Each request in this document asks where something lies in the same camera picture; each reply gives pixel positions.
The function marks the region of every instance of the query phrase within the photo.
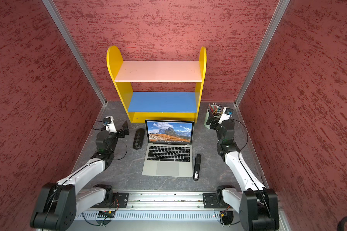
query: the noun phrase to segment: gray marble tabletop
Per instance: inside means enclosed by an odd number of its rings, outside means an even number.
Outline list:
[[[223,105],[234,108],[234,104],[232,103],[224,103]],[[144,138],[143,147],[139,150],[132,148],[132,141],[136,130],[138,128],[145,128],[145,124],[130,123],[120,101],[108,102],[102,118],[113,116],[117,129],[122,127],[123,122],[128,122],[130,134],[121,139],[127,144],[127,155],[122,160],[113,161],[108,169],[93,178],[84,188],[91,188],[95,184],[108,184],[113,189],[118,190],[215,191],[219,185],[230,184],[237,190],[240,190],[232,171],[217,154],[216,131],[204,127],[203,122],[207,106],[208,103],[201,103],[198,122],[194,125],[193,156],[195,157],[199,153],[202,155],[199,181],[196,182],[192,178],[184,177],[143,176],[142,169],[148,144],[147,137]],[[76,162],[75,169],[86,163],[95,152],[97,132],[92,131],[90,133],[88,141]],[[115,159],[121,158],[125,154],[126,146],[122,141],[118,141],[115,150]],[[246,136],[244,136],[241,124],[239,123],[235,125],[234,141],[239,147],[244,146],[246,142]],[[259,177],[249,148],[245,147],[242,154],[249,168],[254,172],[256,177]]]

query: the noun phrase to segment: cloud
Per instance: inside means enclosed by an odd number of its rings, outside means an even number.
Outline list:
[[[150,134],[157,134],[159,132],[159,129],[149,129],[148,131]]]
[[[157,128],[163,128],[163,129],[167,129],[169,127],[172,127],[173,126],[171,124],[169,124],[168,122],[156,122],[156,123],[153,123],[153,126],[154,127],[157,127]]]
[[[180,125],[180,127],[182,127],[183,129],[181,129],[181,130],[176,130],[176,131],[178,131],[178,132],[191,132],[191,128],[184,127],[184,126],[181,126],[181,125]]]

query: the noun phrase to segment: trackpad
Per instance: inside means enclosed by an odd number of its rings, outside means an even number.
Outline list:
[[[158,162],[156,175],[158,175],[158,176],[179,176],[179,163]]]

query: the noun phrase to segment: mounting plate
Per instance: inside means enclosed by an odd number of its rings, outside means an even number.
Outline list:
[[[120,206],[118,208],[126,208],[129,193],[128,192],[114,192],[113,195],[114,195],[114,198],[117,199],[118,203],[120,204]]]
[[[220,206],[216,199],[216,193],[203,193],[203,204],[204,208],[227,208],[228,204],[225,207]]]

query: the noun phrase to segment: sky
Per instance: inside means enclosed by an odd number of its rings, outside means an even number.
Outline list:
[[[190,132],[191,123],[172,123],[172,122],[151,122],[147,121],[148,134],[158,133],[159,129],[167,129],[172,127],[176,132]]]

